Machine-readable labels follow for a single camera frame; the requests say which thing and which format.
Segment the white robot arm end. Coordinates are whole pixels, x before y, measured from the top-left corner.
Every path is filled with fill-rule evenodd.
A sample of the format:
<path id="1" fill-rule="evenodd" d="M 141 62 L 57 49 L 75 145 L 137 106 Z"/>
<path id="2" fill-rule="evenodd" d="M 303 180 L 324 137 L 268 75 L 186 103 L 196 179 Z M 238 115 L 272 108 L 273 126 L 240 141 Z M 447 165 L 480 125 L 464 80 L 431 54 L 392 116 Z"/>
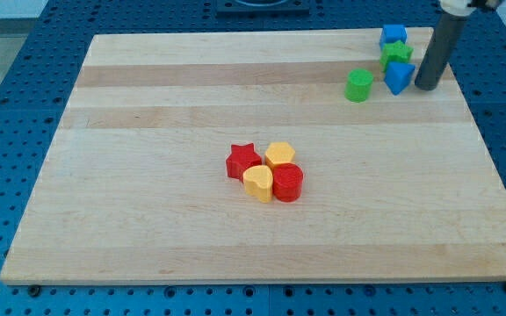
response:
<path id="1" fill-rule="evenodd" d="M 468 17 L 476 10 L 496 11 L 505 0 L 439 0 L 441 9 L 453 16 Z"/>

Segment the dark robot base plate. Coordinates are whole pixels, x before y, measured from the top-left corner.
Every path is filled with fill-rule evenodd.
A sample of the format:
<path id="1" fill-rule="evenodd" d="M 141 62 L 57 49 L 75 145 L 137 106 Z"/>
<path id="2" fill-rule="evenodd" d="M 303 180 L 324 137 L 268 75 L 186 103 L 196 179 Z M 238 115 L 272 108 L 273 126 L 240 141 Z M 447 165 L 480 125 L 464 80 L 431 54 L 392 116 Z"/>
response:
<path id="1" fill-rule="evenodd" d="M 237 15 L 308 14 L 310 0 L 215 0 L 217 17 Z"/>

